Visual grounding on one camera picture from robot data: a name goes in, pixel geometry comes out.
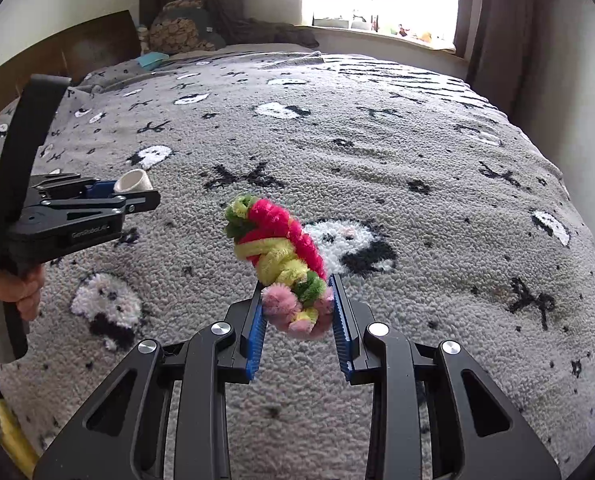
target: light blue object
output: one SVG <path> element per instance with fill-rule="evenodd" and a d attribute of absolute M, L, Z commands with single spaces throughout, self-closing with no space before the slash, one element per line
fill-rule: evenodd
<path fill-rule="evenodd" d="M 137 62 L 142 68 L 151 70 L 159 67 L 159 65 L 168 59 L 168 54 L 162 54 L 161 52 L 149 52 L 137 58 Z"/>

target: white tape roll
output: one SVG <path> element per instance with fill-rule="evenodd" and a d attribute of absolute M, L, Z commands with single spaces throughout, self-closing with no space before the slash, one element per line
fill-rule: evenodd
<path fill-rule="evenodd" d="M 113 191 L 115 193 L 137 193 L 140 191 L 150 191 L 152 189 L 151 180 L 144 170 L 131 170 L 117 179 Z"/>

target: hand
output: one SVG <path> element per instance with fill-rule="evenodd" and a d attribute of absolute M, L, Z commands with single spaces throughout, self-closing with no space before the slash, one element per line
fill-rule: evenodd
<path fill-rule="evenodd" d="M 37 317 L 39 297 L 44 286 L 44 267 L 37 266 L 24 279 L 13 276 L 6 270 L 0 270 L 0 300 L 15 303 L 20 316 L 26 321 Z"/>

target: triangular cutout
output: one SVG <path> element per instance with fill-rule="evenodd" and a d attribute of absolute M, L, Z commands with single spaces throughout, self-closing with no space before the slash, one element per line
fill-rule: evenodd
<path fill-rule="evenodd" d="M 108 436 L 119 435 L 124 425 L 126 409 L 136 377 L 136 370 L 127 371 L 117 386 L 102 401 L 100 407 L 89 417 L 86 422 L 88 430 L 99 431 Z"/>
<path fill-rule="evenodd" d="M 471 370 L 464 370 L 462 380 L 468 402 L 471 405 L 475 433 L 478 436 L 489 436 L 508 430 L 511 427 L 509 418 L 482 386 L 475 374 Z"/>

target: patterned bedspread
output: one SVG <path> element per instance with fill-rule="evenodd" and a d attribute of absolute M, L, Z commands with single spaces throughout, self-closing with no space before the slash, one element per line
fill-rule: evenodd
<path fill-rule="evenodd" d="M 69 89 L 46 142 L 36 173 L 144 168 L 162 205 L 47 264 L 30 351 L 0 366 L 38 450 L 141 338 L 189 338 L 250 295 L 222 230 L 245 192 L 293 212 L 377 319 L 462 342 L 565 474 L 595 443 L 593 238 L 560 171 L 462 81 L 318 52 L 131 61 Z M 256 381 L 228 388 L 234 478 L 363 478 L 371 398 L 332 336 L 270 328 Z"/>

